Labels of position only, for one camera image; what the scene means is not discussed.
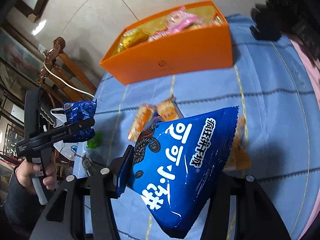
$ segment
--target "power cord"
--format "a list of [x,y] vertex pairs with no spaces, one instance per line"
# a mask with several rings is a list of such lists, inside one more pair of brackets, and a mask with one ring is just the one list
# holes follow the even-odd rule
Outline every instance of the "power cord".
[[45,69],[46,69],[52,76],[54,76],[55,78],[57,78],[57,79],[59,79],[60,81],[62,81],[63,83],[65,83],[68,87],[70,87],[70,88],[72,88],[72,89],[74,89],[74,90],[76,90],[76,91],[78,91],[78,92],[80,92],[80,93],[87,94],[87,95],[89,95],[89,96],[91,96],[91,97],[94,98],[94,95],[92,95],[92,94],[90,94],[90,93],[88,93],[88,92],[82,91],[82,90],[80,90],[80,89],[78,89],[78,88],[75,88],[75,87],[69,85],[69,84],[68,84],[67,82],[65,82],[61,77],[58,77],[57,75],[53,74],[53,73],[47,68],[47,66],[45,65],[44,62],[43,62],[43,66],[45,67]]

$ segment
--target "blue snack package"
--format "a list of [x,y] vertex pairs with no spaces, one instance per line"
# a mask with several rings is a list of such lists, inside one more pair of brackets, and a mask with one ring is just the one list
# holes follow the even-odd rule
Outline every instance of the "blue snack package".
[[227,107],[169,122],[157,116],[141,132],[128,187],[169,237],[185,238],[215,190],[238,112]]
[[[64,113],[66,114],[67,122],[65,124],[77,122],[79,120],[88,119],[93,117],[96,108],[96,101],[79,101],[79,102],[71,102],[71,103],[63,103],[62,104]],[[85,142],[94,137],[95,132],[94,129],[84,129],[78,131],[76,135],[73,137],[63,140],[64,143],[74,143],[74,142]]]

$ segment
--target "beige floor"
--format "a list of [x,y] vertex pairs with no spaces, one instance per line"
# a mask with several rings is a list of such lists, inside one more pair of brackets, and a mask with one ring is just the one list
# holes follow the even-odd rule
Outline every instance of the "beige floor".
[[[99,61],[119,32],[127,25],[151,14],[201,0],[49,0],[44,13],[35,24],[16,8],[8,21],[32,44],[52,48],[58,36],[66,40],[65,52],[76,61],[92,82],[99,84],[105,70]],[[212,0],[224,15],[250,14],[255,3],[265,0]],[[31,32],[46,19],[42,31]]]

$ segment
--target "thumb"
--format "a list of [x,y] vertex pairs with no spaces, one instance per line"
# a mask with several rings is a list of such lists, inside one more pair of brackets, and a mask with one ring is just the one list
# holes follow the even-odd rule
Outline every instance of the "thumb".
[[27,160],[24,160],[20,164],[18,170],[19,170],[20,176],[28,177],[32,173],[39,172],[41,170],[41,166],[38,164],[27,162]]

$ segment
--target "orange storage box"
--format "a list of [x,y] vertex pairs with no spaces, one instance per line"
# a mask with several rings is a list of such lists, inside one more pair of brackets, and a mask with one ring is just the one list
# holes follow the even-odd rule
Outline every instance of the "orange storage box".
[[126,31],[163,19],[172,11],[180,9],[171,8],[126,27],[102,58],[100,65],[124,85],[176,73],[231,67],[233,59],[229,25],[221,12],[210,0],[186,4],[185,7],[188,12],[212,8],[218,13],[222,24],[186,29],[115,53]]

